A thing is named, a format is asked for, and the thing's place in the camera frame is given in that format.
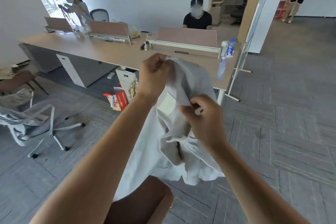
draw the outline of woman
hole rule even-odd
[[[154,212],[155,216],[150,213],[141,220],[142,211],[139,209],[153,202],[156,196],[154,187],[147,186],[140,193],[142,196],[134,201],[112,201],[146,117],[166,86],[172,62],[165,61],[165,58],[165,55],[156,53],[142,62],[139,88],[132,102],[44,202],[30,224],[162,222],[166,212]],[[191,103],[203,107],[201,115],[196,115],[190,106],[180,106],[179,109],[191,124],[196,138],[221,167],[249,223],[309,224],[229,144],[222,107],[207,95],[192,98]],[[168,210],[170,206],[171,203],[164,208]],[[225,208],[219,205],[216,210],[225,212]]]
[[[183,20],[183,28],[211,29],[212,16],[203,10],[203,0],[191,0],[191,12]]]
[[[79,18],[79,21],[81,22],[82,26],[84,26],[82,22],[82,16],[86,19],[87,22],[91,21],[91,15],[87,8],[86,3],[83,2],[83,0],[66,0],[69,4],[64,4],[67,8],[65,8],[62,5],[59,5],[61,9],[63,9],[67,13],[75,13],[77,17]]]

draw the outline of office desk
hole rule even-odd
[[[140,69],[140,64],[143,60],[158,52],[153,49],[149,49],[148,51],[140,50],[140,46],[145,42],[144,37],[134,39],[133,44],[128,45],[116,42],[109,43],[95,38],[77,39],[74,34],[58,35],[57,33],[42,33],[28,36],[20,39],[18,42],[19,45],[21,45],[21,48],[29,46],[28,51],[30,52],[30,56],[28,57],[34,59],[37,64],[40,63],[40,61],[34,58],[35,54],[31,51],[34,51],[34,48],[36,47],[50,50],[50,52],[60,52],[137,70]],[[210,74],[213,87],[220,90],[218,102],[221,103],[224,92],[228,89],[232,80],[234,67],[239,56],[238,54],[240,54],[240,44],[237,44],[235,49],[236,51],[234,52],[233,57],[227,59],[225,73],[221,80],[216,79],[220,62],[217,57],[209,57],[192,53],[186,55],[175,53],[171,50],[162,50],[160,52],[165,55],[181,58],[203,66]],[[46,53],[44,55],[43,62],[51,56],[50,54],[51,53]]]

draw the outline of plastic bottle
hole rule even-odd
[[[217,80],[221,80],[223,78],[226,67],[226,56],[223,56],[220,60],[218,72],[217,72]]]
[[[227,50],[226,50],[226,56],[227,56],[228,58],[232,57],[232,54],[233,54],[233,48],[234,48],[234,46],[235,46],[235,43],[236,43],[236,40],[235,40],[235,39],[231,39],[231,40],[230,40],[229,46],[228,46],[228,48],[227,48]]]
[[[91,29],[90,29],[90,26],[87,24],[87,21],[86,21],[86,18],[84,18],[84,16],[82,15],[82,22],[84,24],[84,29],[86,32],[90,32]]]

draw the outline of gray carpet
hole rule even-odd
[[[227,140],[260,176],[311,223],[336,223],[336,22],[274,22],[260,55],[249,55],[223,105]],[[43,201],[118,117],[100,90],[52,78],[41,85],[71,104],[84,128],[59,133],[63,152],[47,141],[40,156],[0,128],[0,223],[28,223]],[[37,91],[37,98],[45,96]],[[225,178],[197,186],[167,182],[175,199],[164,223],[247,223]]]

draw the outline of office chair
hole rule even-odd
[[[27,84],[32,90],[35,90],[30,81],[33,81],[45,94],[48,95],[47,91],[35,80],[36,76],[33,75],[30,71],[22,71],[20,73],[15,74],[10,79],[5,79],[0,81],[0,92],[4,95],[6,92],[11,94],[12,91],[17,88]]]
[[[69,107],[65,107],[59,100],[45,100],[32,105],[33,93],[31,90],[22,89],[16,94],[0,97],[0,124],[9,128],[15,142],[20,146],[37,143],[29,154],[29,158],[37,158],[38,147],[47,137],[53,137],[61,150],[70,148],[63,146],[56,137],[56,132],[69,130],[75,127],[85,127],[84,123],[76,123],[67,127],[58,125],[71,116]],[[17,111],[19,105],[30,101],[30,108],[24,112]]]
[[[230,16],[235,19],[235,21],[232,23],[232,25],[236,25],[236,24],[240,25],[241,24],[241,22],[243,20],[244,12],[245,12],[246,4],[247,4],[247,0],[244,0],[241,5],[236,6],[237,10],[234,10],[230,14]]]
[[[95,9],[90,12],[94,21],[110,21],[109,13],[105,9]]]

